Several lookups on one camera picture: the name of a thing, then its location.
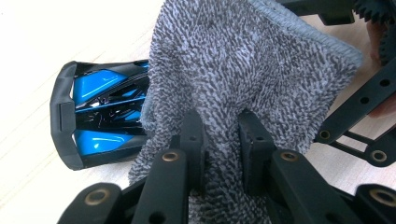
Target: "blue and black object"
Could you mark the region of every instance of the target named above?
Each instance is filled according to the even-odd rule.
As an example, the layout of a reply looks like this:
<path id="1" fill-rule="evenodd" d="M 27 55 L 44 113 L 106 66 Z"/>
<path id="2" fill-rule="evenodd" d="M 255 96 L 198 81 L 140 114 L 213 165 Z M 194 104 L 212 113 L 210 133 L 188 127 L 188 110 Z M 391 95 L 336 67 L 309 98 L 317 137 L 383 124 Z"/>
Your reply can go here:
<path id="1" fill-rule="evenodd" d="M 147 137 L 140 112 L 149 88 L 148 60 L 67 63 L 50 99 L 55 147 L 72 170 L 127 161 Z"/>

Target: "gear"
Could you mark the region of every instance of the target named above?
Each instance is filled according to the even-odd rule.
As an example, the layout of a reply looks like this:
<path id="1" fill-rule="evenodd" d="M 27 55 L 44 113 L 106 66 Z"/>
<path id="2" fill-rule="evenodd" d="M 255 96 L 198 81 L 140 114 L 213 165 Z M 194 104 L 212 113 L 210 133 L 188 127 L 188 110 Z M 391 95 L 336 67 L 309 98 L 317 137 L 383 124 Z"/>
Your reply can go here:
<path id="1" fill-rule="evenodd" d="M 389 0 L 355 0 L 355 12 L 364 21 L 394 23 L 392 4 Z"/>
<path id="2" fill-rule="evenodd" d="M 379 46 L 379 58 L 382 65 L 387 64 L 396 57 L 396 25 L 388 26 Z"/>

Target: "gray towel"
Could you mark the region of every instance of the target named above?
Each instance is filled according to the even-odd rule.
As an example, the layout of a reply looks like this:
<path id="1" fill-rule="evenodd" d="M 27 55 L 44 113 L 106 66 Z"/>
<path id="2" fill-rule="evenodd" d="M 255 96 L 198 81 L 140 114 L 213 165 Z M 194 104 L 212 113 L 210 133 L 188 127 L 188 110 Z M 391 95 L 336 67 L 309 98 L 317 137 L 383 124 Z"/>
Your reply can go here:
<path id="1" fill-rule="evenodd" d="M 143 106 L 152 133 L 131 183 L 196 109 L 209 144 L 205 197 L 190 196 L 190 223 L 269 223 L 262 197 L 243 192 L 237 115 L 254 112 L 280 149 L 305 153 L 361 55 L 271 0 L 167 0 L 149 56 Z"/>

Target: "cloth fold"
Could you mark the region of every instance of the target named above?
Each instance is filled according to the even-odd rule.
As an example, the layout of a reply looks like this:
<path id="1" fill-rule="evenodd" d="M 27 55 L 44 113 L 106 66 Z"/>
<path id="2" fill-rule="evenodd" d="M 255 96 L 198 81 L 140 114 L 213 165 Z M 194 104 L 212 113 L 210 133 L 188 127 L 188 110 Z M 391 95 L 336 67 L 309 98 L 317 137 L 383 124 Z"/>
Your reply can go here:
<path id="1" fill-rule="evenodd" d="M 272 0 L 166 0 L 141 117 L 150 139 L 131 184 L 148 174 L 194 108 L 208 144 L 205 196 L 190 196 L 190 223 L 270 223 L 265 199 L 243 192 L 238 114 L 249 109 L 279 149 L 305 153 L 360 63 L 356 49 Z"/>

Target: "textured fabric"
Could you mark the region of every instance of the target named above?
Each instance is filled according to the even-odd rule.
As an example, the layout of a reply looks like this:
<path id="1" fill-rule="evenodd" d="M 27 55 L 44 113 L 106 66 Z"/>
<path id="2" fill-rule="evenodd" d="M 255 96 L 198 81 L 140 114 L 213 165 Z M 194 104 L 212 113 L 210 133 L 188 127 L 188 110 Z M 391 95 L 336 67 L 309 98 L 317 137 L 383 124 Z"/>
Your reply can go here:
<path id="1" fill-rule="evenodd" d="M 251 110 L 278 148 L 304 153 L 360 62 L 357 50 L 274 1 L 165 1 L 142 112 L 151 137 L 131 183 L 147 175 L 195 108 L 209 139 L 205 197 L 190 196 L 190 223 L 269 223 L 264 198 L 243 192 L 237 115 Z"/>

